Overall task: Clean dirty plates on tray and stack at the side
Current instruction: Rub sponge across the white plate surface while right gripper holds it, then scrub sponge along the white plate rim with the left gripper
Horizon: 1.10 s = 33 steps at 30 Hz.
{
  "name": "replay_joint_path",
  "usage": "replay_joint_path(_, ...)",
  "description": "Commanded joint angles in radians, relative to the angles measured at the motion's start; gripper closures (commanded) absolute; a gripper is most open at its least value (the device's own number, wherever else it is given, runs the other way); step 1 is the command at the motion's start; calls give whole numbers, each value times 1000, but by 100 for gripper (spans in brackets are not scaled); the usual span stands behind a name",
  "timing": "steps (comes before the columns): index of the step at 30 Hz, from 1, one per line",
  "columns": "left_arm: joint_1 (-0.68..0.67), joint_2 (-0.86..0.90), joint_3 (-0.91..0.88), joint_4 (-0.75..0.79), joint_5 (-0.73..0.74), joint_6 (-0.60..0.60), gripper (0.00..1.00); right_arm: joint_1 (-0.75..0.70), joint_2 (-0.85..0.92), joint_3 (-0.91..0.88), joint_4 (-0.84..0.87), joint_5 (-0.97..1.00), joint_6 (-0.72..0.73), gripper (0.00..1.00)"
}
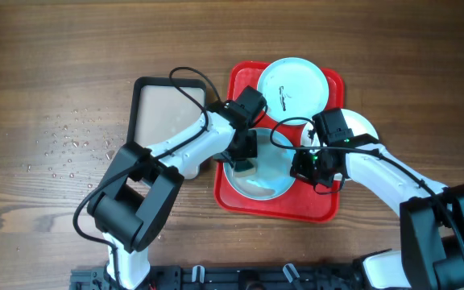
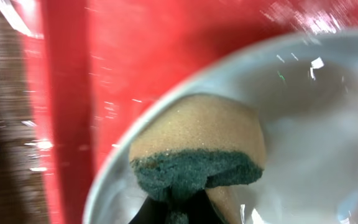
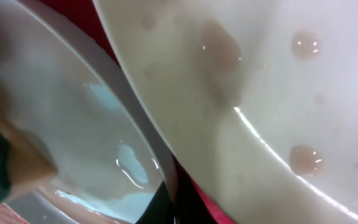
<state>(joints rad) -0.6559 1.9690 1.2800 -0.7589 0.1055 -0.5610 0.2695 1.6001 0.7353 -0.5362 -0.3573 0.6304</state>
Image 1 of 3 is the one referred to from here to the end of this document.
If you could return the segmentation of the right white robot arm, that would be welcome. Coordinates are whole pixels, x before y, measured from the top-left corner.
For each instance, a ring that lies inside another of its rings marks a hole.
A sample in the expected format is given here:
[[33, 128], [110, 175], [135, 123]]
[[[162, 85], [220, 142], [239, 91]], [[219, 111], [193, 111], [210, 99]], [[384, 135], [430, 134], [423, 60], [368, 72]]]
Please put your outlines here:
[[400, 249], [362, 263], [372, 288], [464, 288], [464, 184], [430, 180], [368, 134], [327, 147], [298, 147], [291, 174], [326, 187], [339, 174], [371, 190], [397, 214]]

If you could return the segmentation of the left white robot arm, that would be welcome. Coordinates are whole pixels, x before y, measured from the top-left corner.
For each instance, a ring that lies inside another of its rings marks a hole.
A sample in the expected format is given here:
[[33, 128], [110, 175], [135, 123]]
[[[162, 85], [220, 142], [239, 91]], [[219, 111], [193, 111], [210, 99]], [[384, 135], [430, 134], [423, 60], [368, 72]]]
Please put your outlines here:
[[82, 205], [108, 246], [108, 281], [136, 289], [149, 275], [147, 248], [164, 227], [189, 170], [209, 158], [232, 168], [252, 168], [257, 156], [255, 121], [266, 102], [215, 102], [190, 127], [149, 147], [123, 145], [101, 183]]

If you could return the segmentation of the light blue plate bottom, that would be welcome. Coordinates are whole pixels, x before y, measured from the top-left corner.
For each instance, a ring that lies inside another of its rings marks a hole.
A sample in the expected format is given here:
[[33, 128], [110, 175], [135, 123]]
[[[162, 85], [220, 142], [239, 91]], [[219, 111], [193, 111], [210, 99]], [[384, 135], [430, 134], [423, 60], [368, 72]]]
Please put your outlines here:
[[294, 150], [276, 147], [270, 141], [271, 129], [255, 128], [258, 155], [252, 160], [255, 172], [239, 176], [229, 164], [224, 164], [225, 176], [242, 196], [267, 201], [286, 193], [295, 178], [290, 176]]

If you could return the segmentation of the green yellow sponge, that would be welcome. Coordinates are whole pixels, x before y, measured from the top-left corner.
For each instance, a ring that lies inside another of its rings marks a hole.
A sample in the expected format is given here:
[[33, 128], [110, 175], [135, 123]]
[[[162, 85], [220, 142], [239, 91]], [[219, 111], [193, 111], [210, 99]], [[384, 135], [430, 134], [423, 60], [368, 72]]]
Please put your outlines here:
[[251, 176], [256, 173], [256, 169], [255, 162], [250, 159], [237, 161], [233, 167], [233, 176], [237, 178]]

